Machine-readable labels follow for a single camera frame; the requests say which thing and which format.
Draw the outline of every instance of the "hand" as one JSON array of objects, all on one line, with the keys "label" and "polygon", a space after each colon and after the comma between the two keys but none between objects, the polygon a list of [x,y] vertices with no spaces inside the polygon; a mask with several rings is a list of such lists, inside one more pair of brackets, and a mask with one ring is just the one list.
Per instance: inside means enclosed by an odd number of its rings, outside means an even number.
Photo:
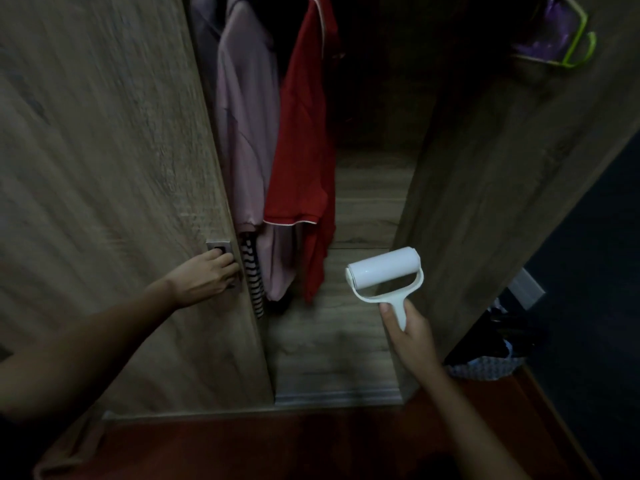
[{"label": "hand", "polygon": [[411,301],[404,300],[406,312],[406,329],[400,330],[394,309],[388,303],[380,303],[380,315],[384,322],[391,343],[404,366],[418,380],[425,374],[440,370],[440,361],[436,355],[431,327],[426,318],[415,309]]},{"label": "hand", "polygon": [[233,254],[213,249],[182,263],[151,287],[167,286],[181,308],[222,293],[238,271]]}]

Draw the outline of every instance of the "red floor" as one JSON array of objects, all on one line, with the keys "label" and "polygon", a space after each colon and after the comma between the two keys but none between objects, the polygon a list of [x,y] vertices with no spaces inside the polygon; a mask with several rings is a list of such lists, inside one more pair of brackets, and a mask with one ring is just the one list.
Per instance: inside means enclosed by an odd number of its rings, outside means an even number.
[{"label": "red floor", "polygon": [[[460,382],[533,478],[578,478],[514,378]],[[64,480],[456,478],[430,400],[404,408],[270,413],[117,426]]]}]

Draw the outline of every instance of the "red pajama top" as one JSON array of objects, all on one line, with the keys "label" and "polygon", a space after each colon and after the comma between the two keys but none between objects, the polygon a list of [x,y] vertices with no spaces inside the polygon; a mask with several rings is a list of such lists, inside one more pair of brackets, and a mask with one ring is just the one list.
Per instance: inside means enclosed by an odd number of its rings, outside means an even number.
[{"label": "red pajama top", "polygon": [[309,0],[280,88],[280,129],[264,221],[304,222],[304,296],[324,280],[323,261],[335,231],[335,148],[326,128],[323,71],[339,53],[330,0]]}]

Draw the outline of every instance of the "lint roller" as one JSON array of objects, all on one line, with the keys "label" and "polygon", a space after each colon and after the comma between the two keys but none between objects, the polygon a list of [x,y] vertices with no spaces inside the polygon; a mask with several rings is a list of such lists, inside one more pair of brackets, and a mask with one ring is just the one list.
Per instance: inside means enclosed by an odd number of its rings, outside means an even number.
[{"label": "lint roller", "polygon": [[[380,254],[372,258],[363,259],[348,265],[344,273],[347,282],[355,295],[367,303],[390,303],[394,307],[400,330],[406,327],[406,314],[404,313],[404,298],[420,288],[424,281],[424,274],[420,267],[420,256],[413,248],[402,248],[390,253]],[[363,296],[358,290],[373,285],[379,285],[385,281],[395,280],[400,276],[417,273],[415,280],[409,286],[399,290],[377,296]]]}]

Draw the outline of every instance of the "dark wall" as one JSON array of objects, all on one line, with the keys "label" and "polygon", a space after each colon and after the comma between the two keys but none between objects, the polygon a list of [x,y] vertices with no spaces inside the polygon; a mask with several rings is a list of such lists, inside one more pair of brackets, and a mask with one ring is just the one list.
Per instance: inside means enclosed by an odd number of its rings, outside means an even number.
[{"label": "dark wall", "polygon": [[604,478],[640,475],[640,134],[525,266],[530,366]]}]

